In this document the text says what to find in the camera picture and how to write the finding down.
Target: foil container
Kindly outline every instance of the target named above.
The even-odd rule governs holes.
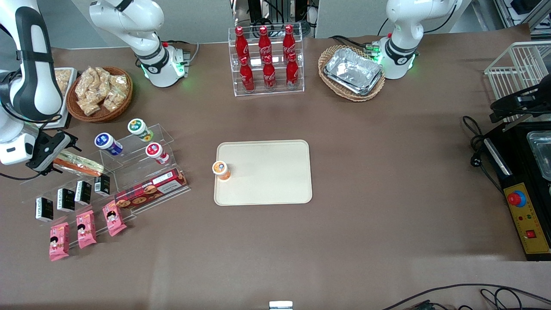
[[[366,96],[382,77],[382,67],[373,60],[362,57],[350,48],[338,49],[323,68],[328,78]]]

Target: red box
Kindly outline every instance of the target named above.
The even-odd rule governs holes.
[[[121,208],[139,207],[182,186],[187,186],[186,178],[175,168],[116,194],[115,203]]]

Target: yellow control panel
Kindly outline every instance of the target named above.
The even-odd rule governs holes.
[[[526,254],[550,253],[524,183],[503,190]]]

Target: acrylic bottle rack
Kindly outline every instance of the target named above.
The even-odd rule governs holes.
[[[258,40],[260,38],[260,26],[243,27],[243,36],[249,43],[249,55],[251,56],[249,65],[252,69],[252,77],[255,81],[255,91],[246,93],[245,87],[241,81],[239,69],[241,64],[235,50],[235,28],[228,30],[228,44],[230,49],[231,76],[234,84],[235,96],[290,93],[304,91],[304,50],[302,48],[302,27],[300,23],[291,23],[294,28],[293,37],[295,37],[296,64],[299,65],[299,83],[296,89],[287,88],[287,64],[283,62],[283,39],[285,38],[285,26],[288,24],[266,25],[268,27],[268,36],[272,42],[272,61],[275,68],[276,87],[268,92],[264,88],[264,75],[262,73],[262,63],[260,52],[258,51]]]
[[[149,129],[153,131],[154,134],[150,142],[157,142],[161,144],[163,150],[170,156],[170,160],[164,165],[159,164],[157,161],[149,158],[145,154],[145,148],[150,142],[143,142],[137,136],[129,135],[122,139],[117,139],[117,141],[123,145],[122,153],[117,156],[112,156],[106,151],[96,151],[89,156],[84,156],[78,152],[73,152],[79,156],[96,161],[104,166],[104,174],[109,176],[111,182],[110,196],[103,197],[99,194],[92,193],[90,205],[82,206],[75,204],[74,212],[59,211],[55,207],[58,189],[66,188],[75,190],[78,181],[86,181],[87,183],[93,185],[94,177],[80,177],[70,172],[64,172],[62,174],[52,172],[47,176],[40,176],[36,179],[22,182],[20,185],[21,203],[25,206],[26,210],[34,210],[36,198],[45,197],[52,200],[54,204],[53,221],[40,223],[42,226],[49,228],[53,225],[68,222],[69,232],[71,234],[69,237],[71,240],[70,248],[73,248],[78,244],[76,217],[83,212],[94,210],[96,235],[107,232],[107,224],[101,209],[108,202],[114,199],[116,193],[145,182],[156,175],[163,174],[174,168],[182,171],[180,166],[176,163],[174,154],[172,153],[172,148],[170,147],[170,143],[174,141],[174,139],[172,139],[172,137],[159,124],[149,126]],[[140,207],[121,209],[123,220],[125,222],[133,220],[141,212],[157,206],[160,203],[189,190],[190,188],[188,186],[182,186],[167,195],[163,195],[158,199],[145,203]]]

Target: coca-cola bottle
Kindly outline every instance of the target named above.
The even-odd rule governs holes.
[[[250,58],[249,44],[247,43],[247,39],[245,39],[245,37],[243,36],[243,27],[235,27],[235,34],[237,35],[235,39],[235,50],[237,51],[237,57],[239,58],[240,62],[242,58],[247,59],[248,62]]]
[[[260,60],[263,64],[267,64],[267,60],[272,63],[272,42],[268,38],[268,28],[260,26],[260,39],[258,41],[258,49],[260,51]]]
[[[273,92],[276,88],[276,69],[272,64],[271,56],[270,58],[266,58],[265,60],[266,64],[262,69],[262,73],[264,74],[264,88],[266,88],[266,91],[268,92]]]
[[[287,63],[289,54],[295,52],[295,37],[293,37],[293,25],[285,26],[285,38],[283,38],[283,62]]]
[[[252,93],[255,91],[255,81],[252,79],[252,70],[249,67],[249,62],[244,57],[239,59],[239,61],[241,62],[239,73],[241,73],[241,81],[245,87],[245,93]]]
[[[299,85],[299,65],[296,64],[296,54],[289,54],[287,63],[287,88],[295,89]]]

